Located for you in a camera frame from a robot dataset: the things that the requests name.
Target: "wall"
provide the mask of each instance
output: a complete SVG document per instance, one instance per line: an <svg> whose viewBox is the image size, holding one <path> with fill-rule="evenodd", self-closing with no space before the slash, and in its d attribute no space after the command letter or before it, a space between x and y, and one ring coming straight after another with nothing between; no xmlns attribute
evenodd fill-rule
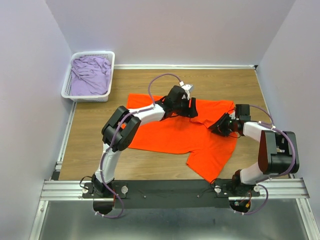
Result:
<svg viewBox="0 0 320 240"><path fill-rule="evenodd" d="M269 110L280 129L296 133L300 169L320 226L320 2L297 0L257 73Z"/></svg>
<svg viewBox="0 0 320 240"><path fill-rule="evenodd" d="M0 2L0 239L28 239L71 109L71 51L42 0Z"/></svg>
<svg viewBox="0 0 320 240"><path fill-rule="evenodd" d="M294 0L46 0L73 52L116 64L258 64Z"/></svg>

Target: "laundry basket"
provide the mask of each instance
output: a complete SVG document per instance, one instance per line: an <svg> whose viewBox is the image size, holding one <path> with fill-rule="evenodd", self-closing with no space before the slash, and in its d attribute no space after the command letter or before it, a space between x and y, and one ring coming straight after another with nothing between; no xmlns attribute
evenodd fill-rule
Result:
<svg viewBox="0 0 320 240"><path fill-rule="evenodd" d="M111 73L110 73L110 82L108 91L104 95L90 95L90 96L72 96L70 95L71 91L71 62L74 59L79 57L88 57L88 56L99 56L104 57L109 60L111 63ZM115 53L112 51L82 51L77 52L72 55L71 62L69 64L68 70L66 72L66 76L64 78L63 87L61 90L61 95L65 99L71 99L77 103L88 103L88 102L107 102L109 98L109 94L111 92L111 85L112 85L112 77L114 74L114 66L115 66Z"/></svg>

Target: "purple towel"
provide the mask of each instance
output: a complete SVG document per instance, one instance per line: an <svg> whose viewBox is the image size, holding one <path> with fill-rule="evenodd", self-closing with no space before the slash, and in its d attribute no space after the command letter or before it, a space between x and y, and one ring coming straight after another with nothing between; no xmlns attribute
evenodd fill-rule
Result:
<svg viewBox="0 0 320 240"><path fill-rule="evenodd" d="M110 62L101 56L81 56L71 63L71 96L104 95L108 91Z"/></svg>

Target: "wooden tabletop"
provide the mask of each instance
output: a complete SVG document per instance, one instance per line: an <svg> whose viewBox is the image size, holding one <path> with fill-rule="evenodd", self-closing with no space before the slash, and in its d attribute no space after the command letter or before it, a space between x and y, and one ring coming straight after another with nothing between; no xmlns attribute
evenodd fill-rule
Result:
<svg viewBox="0 0 320 240"><path fill-rule="evenodd" d="M126 105L129 93L148 93L148 84L164 69L114 70L108 102L78 103L64 154L59 180L80 180L92 176L102 154L101 129L117 107ZM266 107L252 69L178 69L185 84L193 84L192 97L204 100L232 100L236 104ZM172 76L157 79L151 87L154 95L167 95L177 80ZM268 121L257 109L251 109L253 120ZM236 149L220 173L231 178L238 169L257 161L259 144L248 137L237 141ZM120 156L115 171L118 180L200 179L187 165L188 154L169 154L127 148Z"/></svg>

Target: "dark gray panel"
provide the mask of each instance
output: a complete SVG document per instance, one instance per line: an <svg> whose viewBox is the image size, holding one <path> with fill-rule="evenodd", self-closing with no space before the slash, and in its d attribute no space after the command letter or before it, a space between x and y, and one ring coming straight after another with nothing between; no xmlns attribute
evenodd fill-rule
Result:
<svg viewBox="0 0 320 240"><path fill-rule="evenodd" d="M262 201L255 200L253 206ZM120 219L95 216L90 201L49 203L42 240L304 240L294 199L271 199L257 214L225 208L127 209Z"/></svg>

